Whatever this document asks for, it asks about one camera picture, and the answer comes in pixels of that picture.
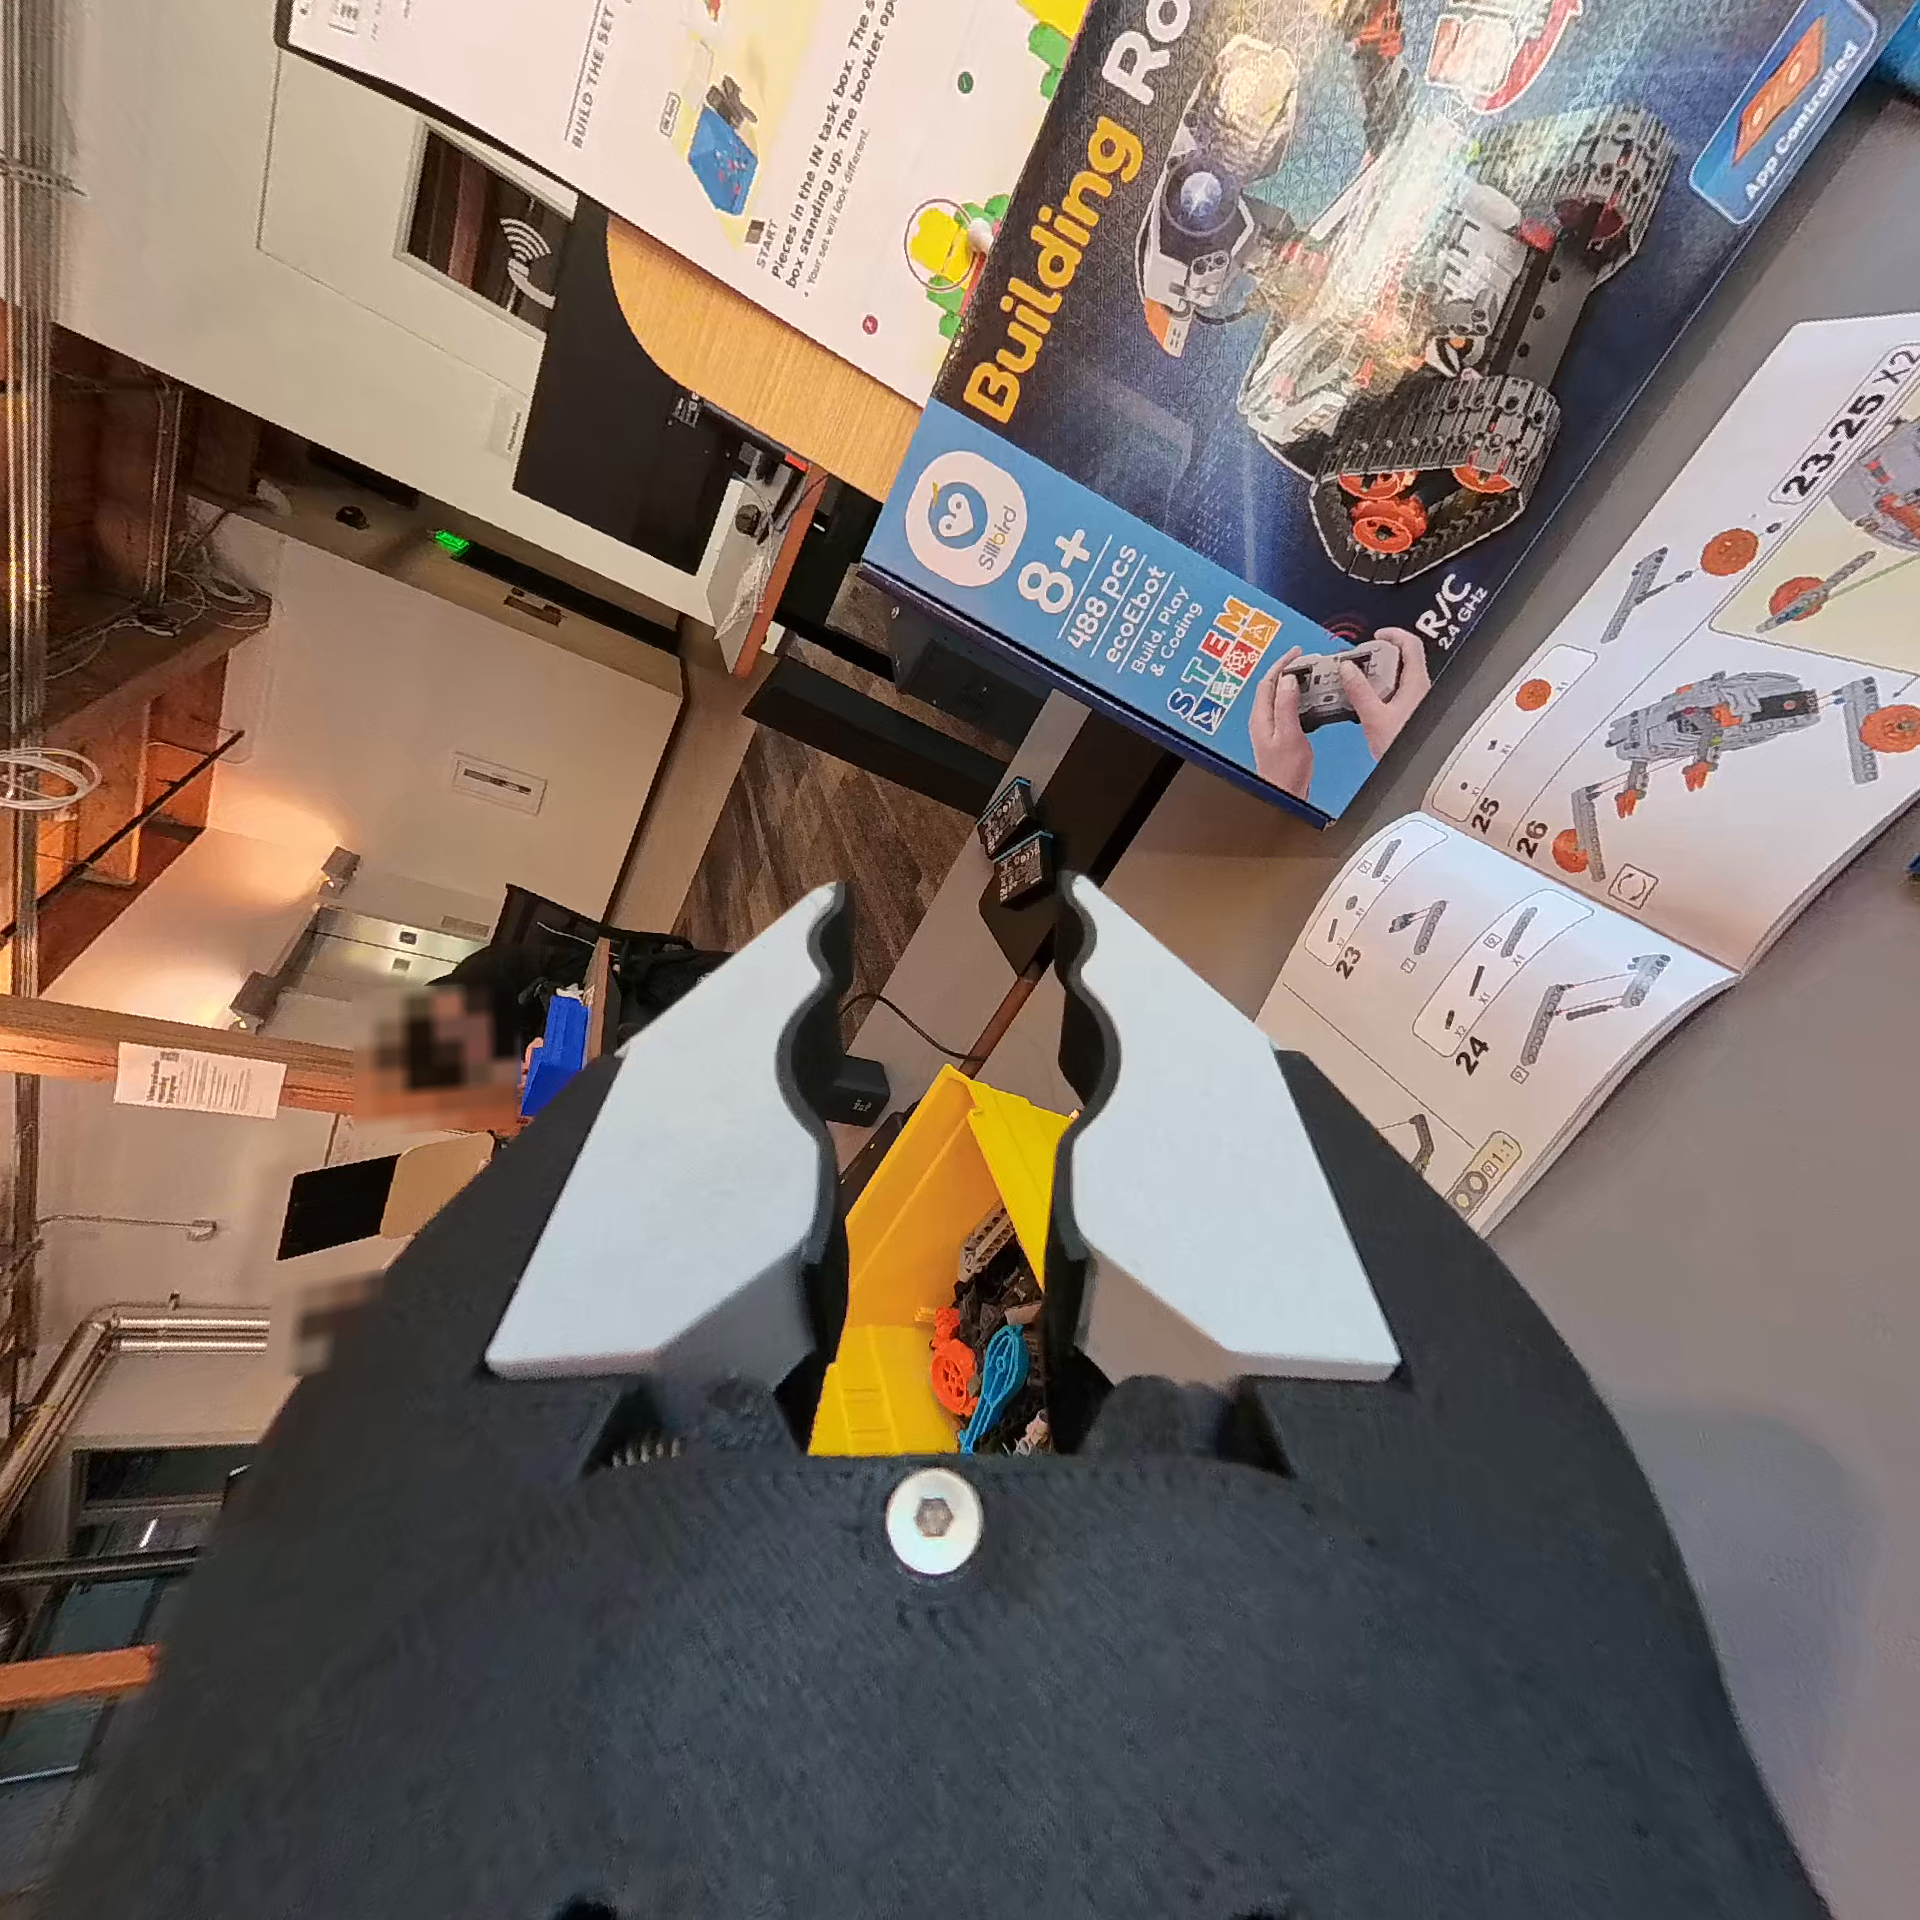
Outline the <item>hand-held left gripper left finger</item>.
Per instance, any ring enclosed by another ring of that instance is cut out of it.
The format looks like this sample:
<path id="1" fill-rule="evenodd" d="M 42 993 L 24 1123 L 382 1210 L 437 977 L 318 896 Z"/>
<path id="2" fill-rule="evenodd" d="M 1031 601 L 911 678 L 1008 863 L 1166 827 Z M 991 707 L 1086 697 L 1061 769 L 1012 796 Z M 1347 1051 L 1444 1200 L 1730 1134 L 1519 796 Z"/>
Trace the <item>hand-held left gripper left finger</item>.
<path id="1" fill-rule="evenodd" d="M 487 1346 L 494 1376 L 741 1378 L 814 1406 L 847 1311 L 824 1102 L 851 971 L 832 880 L 616 1054 Z"/>

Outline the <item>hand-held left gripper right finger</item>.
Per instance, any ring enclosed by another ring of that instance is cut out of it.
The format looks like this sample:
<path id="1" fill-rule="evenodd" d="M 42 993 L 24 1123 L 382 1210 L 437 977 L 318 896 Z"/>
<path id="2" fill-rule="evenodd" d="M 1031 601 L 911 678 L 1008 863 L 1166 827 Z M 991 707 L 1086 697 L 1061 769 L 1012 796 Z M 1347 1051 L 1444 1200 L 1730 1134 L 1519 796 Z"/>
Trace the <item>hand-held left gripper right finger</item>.
<path id="1" fill-rule="evenodd" d="M 1402 1366 L 1263 1031 L 1111 902 L 1061 884 L 1047 1303 L 1108 1385 L 1381 1385 Z"/>

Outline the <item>yellow plastic bin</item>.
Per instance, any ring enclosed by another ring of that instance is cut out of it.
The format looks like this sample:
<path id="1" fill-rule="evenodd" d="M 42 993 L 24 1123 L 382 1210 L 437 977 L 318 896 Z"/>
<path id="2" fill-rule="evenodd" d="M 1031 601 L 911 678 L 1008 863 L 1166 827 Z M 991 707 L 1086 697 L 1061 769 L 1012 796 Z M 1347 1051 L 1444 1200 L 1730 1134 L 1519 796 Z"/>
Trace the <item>yellow plastic bin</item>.
<path id="1" fill-rule="evenodd" d="M 957 1449 L 928 1385 L 918 1308 L 948 1299 L 963 1240 L 1005 1206 L 1039 1283 L 1048 1198 L 1069 1120 L 943 1068 L 847 1210 L 847 1318 L 822 1380 L 810 1452 Z"/>

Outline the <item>grey desk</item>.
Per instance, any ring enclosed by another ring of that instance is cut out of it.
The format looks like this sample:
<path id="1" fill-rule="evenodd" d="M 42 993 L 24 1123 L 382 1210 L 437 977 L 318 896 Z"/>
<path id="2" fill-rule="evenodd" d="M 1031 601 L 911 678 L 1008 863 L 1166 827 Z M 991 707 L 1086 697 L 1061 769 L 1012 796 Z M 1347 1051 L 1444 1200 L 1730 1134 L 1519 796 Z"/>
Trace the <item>grey desk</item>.
<path id="1" fill-rule="evenodd" d="M 1111 896 L 1253 1015 L 1349 843 L 1410 810 L 1788 327 L 1915 310 L 1915 106 L 1868 84 L 1365 801 L 1194 766 Z M 1494 1233 L 1638 1455 L 1832 1915 L 1915 1915 L 1915 810 L 1638 1068 Z"/>

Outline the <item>brown-edged office desk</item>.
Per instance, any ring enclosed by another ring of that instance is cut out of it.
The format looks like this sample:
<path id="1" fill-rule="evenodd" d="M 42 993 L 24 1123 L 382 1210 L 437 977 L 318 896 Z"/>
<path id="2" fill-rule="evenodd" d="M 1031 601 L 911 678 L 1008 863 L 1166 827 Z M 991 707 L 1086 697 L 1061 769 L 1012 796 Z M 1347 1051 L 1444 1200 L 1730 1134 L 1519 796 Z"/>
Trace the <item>brown-edged office desk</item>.
<path id="1" fill-rule="evenodd" d="M 746 681 L 770 639 L 830 475 L 776 462 L 750 465 L 726 484 L 703 556 L 703 590 L 716 648 L 726 673 Z"/>

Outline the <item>blue storage bin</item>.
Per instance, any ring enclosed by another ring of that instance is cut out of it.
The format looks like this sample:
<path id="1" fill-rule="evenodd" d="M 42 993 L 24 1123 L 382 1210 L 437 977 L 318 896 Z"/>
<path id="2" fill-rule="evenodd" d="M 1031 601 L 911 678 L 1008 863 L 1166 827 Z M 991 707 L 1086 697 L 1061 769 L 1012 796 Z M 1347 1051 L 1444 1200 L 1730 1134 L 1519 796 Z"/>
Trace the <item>blue storage bin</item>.
<path id="1" fill-rule="evenodd" d="M 591 1004 L 578 991 L 555 991 L 544 1011 L 544 1030 L 527 1048 L 518 1118 L 532 1120 L 584 1068 Z"/>

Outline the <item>white paper notice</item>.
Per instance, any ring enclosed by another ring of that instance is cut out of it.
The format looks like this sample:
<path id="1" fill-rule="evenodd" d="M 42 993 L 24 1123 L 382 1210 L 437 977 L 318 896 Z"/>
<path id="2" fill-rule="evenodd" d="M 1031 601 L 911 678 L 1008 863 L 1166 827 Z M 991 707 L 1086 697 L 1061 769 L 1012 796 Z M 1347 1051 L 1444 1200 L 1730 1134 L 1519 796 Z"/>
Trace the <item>white paper notice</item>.
<path id="1" fill-rule="evenodd" d="M 199 1048 L 119 1043 L 111 1100 L 156 1113 L 274 1120 L 283 1084 L 283 1063 Z"/>

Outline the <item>open instruction booklet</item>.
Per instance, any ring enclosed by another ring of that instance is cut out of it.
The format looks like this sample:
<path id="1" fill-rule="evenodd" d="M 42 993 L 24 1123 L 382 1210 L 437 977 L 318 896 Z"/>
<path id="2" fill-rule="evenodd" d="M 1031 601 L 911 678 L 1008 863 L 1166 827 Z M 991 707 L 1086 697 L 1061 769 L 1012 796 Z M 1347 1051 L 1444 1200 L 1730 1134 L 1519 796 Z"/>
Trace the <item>open instruction booklet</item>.
<path id="1" fill-rule="evenodd" d="M 1260 1027 L 1491 1233 L 1917 790 L 1917 318 L 1792 327 Z"/>

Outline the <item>black computer monitor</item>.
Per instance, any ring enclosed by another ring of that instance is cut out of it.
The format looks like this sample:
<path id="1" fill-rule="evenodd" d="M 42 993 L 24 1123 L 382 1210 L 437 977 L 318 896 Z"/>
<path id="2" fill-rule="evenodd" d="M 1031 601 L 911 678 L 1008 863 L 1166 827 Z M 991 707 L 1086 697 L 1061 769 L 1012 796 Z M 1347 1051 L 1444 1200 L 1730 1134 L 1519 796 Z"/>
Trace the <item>black computer monitor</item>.
<path id="1" fill-rule="evenodd" d="M 680 386 L 632 337 L 607 264 L 607 214 L 581 199 L 560 255 L 515 489 L 584 529 L 695 575 L 747 430 Z"/>

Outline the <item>wooden poster board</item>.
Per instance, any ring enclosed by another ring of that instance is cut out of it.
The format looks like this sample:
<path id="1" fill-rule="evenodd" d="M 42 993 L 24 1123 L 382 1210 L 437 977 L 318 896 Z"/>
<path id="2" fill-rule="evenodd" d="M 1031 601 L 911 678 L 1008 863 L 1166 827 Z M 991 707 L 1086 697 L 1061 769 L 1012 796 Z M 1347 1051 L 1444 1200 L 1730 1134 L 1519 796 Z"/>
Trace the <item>wooden poster board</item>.
<path id="1" fill-rule="evenodd" d="M 756 303 L 607 218 L 607 275 L 638 345 L 678 386 L 830 479 L 887 499 L 920 407 Z"/>

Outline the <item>blue robot kit box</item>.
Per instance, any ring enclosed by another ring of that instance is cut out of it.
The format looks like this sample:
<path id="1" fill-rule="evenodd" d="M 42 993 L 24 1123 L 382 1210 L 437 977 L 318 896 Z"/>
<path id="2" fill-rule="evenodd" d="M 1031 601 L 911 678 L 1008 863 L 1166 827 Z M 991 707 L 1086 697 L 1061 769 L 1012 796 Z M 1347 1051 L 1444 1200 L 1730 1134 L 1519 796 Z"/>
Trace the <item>blue robot kit box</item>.
<path id="1" fill-rule="evenodd" d="M 1915 6 L 1090 6 L 862 575 L 1327 825 Z"/>

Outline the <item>white phone booth door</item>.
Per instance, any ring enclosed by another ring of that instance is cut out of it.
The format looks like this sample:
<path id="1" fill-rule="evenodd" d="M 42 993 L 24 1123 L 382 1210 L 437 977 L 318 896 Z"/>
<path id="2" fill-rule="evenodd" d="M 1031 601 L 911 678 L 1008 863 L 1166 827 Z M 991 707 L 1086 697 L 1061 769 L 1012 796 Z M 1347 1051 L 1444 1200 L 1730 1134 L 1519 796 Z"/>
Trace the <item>white phone booth door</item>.
<path id="1" fill-rule="evenodd" d="M 485 139 L 278 57 L 262 255 L 469 367 L 538 363 L 574 206 Z"/>

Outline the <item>white instruction poster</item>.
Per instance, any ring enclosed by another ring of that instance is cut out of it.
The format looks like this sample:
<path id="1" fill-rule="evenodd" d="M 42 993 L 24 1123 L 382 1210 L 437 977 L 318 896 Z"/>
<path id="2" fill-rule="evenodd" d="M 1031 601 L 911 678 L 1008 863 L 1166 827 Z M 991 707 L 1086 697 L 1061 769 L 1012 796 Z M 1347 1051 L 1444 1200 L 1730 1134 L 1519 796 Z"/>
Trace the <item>white instruction poster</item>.
<path id="1" fill-rule="evenodd" d="M 1086 3 L 295 3 L 277 44 L 554 177 L 924 404 Z"/>

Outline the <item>silver ventilation duct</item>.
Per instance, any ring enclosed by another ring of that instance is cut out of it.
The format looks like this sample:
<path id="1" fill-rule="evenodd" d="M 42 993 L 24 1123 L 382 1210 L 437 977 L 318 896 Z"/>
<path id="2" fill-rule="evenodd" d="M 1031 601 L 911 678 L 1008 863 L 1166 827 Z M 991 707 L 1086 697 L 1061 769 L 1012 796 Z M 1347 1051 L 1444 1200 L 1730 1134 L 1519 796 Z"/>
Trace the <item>silver ventilation duct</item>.
<path id="1" fill-rule="evenodd" d="M 3 1530 L 8 1530 L 34 1482 L 98 1384 L 120 1355 L 253 1355 L 269 1344 L 272 1318 L 259 1308 L 117 1303 L 80 1319 L 16 1418 L 3 1452 Z"/>

